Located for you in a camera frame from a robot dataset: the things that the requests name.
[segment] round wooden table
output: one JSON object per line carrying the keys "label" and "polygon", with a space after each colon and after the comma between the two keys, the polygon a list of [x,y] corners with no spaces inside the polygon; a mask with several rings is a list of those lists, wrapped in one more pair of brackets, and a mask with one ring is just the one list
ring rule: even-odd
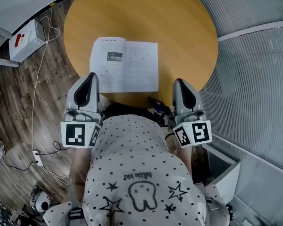
{"label": "round wooden table", "polygon": [[108,36],[158,43],[158,92],[103,94],[125,105],[149,107],[152,96],[171,106],[175,79],[199,91],[215,68],[216,30],[200,0],[74,0],[64,41],[79,76],[89,73],[93,43]]}

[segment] star print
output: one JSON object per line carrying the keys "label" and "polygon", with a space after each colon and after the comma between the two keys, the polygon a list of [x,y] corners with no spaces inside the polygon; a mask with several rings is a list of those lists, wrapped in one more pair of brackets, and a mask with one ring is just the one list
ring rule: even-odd
{"label": "star print", "polygon": [[105,197],[106,199],[106,202],[107,202],[107,205],[100,208],[100,210],[107,210],[109,211],[109,217],[111,218],[113,216],[113,214],[115,212],[121,212],[121,213],[124,213],[124,211],[122,211],[120,208],[119,208],[119,204],[121,202],[121,198],[115,202],[111,201],[108,197]]}
{"label": "star print", "polygon": [[168,211],[169,214],[171,214],[170,213],[171,211],[175,211],[175,209],[172,209],[173,204],[171,204],[170,206],[165,204],[165,206],[166,206],[166,209],[164,209],[164,211]]}
{"label": "star print", "polygon": [[107,187],[106,189],[110,189],[111,192],[113,191],[113,189],[117,189],[118,186],[116,186],[117,182],[115,182],[114,184],[109,183],[109,187]]}
{"label": "star print", "polygon": [[178,184],[177,188],[172,188],[172,187],[168,186],[168,188],[170,188],[170,190],[171,190],[170,193],[172,193],[172,195],[169,197],[169,199],[177,197],[179,199],[179,201],[182,202],[183,198],[181,197],[181,195],[187,194],[188,192],[181,191],[180,186],[181,186],[181,183]]}

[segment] paper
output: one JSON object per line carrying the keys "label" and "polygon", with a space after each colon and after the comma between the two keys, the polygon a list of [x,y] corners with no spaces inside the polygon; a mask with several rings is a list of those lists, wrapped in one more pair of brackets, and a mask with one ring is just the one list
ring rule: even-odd
{"label": "paper", "polygon": [[92,49],[90,72],[97,74],[101,93],[158,91],[158,45],[98,38]]}

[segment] white cable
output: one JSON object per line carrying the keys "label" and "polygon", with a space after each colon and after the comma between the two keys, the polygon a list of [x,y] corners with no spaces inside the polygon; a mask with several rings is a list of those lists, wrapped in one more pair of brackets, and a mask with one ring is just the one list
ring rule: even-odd
{"label": "white cable", "polygon": [[[48,19],[48,25],[49,25],[49,30],[48,30],[48,34],[47,34],[47,41],[46,41],[46,46],[45,46],[45,50],[43,52],[43,55],[42,55],[42,59],[40,61],[40,66],[39,66],[39,70],[38,70],[38,73],[37,73],[37,78],[36,78],[36,83],[35,83],[35,87],[34,87],[34,92],[33,92],[33,111],[32,111],[32,149],[33,148],[33,112],[34,112],[34,101],[35,101],[35,95],[36,95],[36,90],[37,90],[37,85],[38,85],[38,79],[39,79],[39,73],[40,73],[40,70],[41,70],[41,66],[42,66],[42,62],[43,62],[43,59],[44,59],[44,55],[45,55],[45,52],[46,52],[46,49],[47,49],[47,46],[48,46],[48,43],[50,41],[53,41],[55,40],[56,38],[58,38],[58,36],[60,35],[61,31],[57,28],[54,28],[50,25],[51,23],[51,18],[52,18],[52,7],[51,6],[51,9],[50,9],[50,18],[48,18],[48,16],[45,16],[43,17],[40,21],[42,21],[44,18],[47,18]],[[49,39],[49,35],[50,35],[50,29],[55,29],[55,30],[58,30],[58,35],[54,38],[54,39]],[[46,168],[44,168],[43,166],[41,166],[42,169],[47,172],[48,174],[50,174],[51,176],[53,176],[56,180],[60,181],[61,183],[65,184],[65,185],[68,185],[67,183],[63,182],[62,180],[60,180],[59,178],[67,178],[68,176],[58,176],[57,174],[53,173],[52,171],[49,171],[47,170]]]}

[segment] wooden floor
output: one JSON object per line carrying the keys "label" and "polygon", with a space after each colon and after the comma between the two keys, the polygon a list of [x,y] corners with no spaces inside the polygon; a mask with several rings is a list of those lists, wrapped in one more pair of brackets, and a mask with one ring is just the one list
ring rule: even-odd
{"label": "wooden floor", "polygon": [[[52,11],[51,25],[61,30],[60,36],[48,44],[42,63],[34,108],[34,147],[41,153],[56,151],[53,141],[61,142],[60,122],[67,92],[78,80],[64,49],[63,26],[73,0],[57,4]],[[37,18],[50,16],[50,10]],[[47,34],[48,21],[42,20]],[[50,38],[58,33],[51,30]],[[34,161],[32,154],[32,105],[37,71],[45,46],[33,53],[18,68],[0,66],[0,139],[6,149],[5,161],[25,169]],[[0,53],[9,59],[8,48]],[[68,175],[73,149],[42,156],[45,167],[59,176]],[[66,193],[66,185],[58,182],[41,167],[33,164],[27,171],[7,167],[0,160],[0,202],[9,210],[28,204],[34,185],[44,188],[57,202]]]}

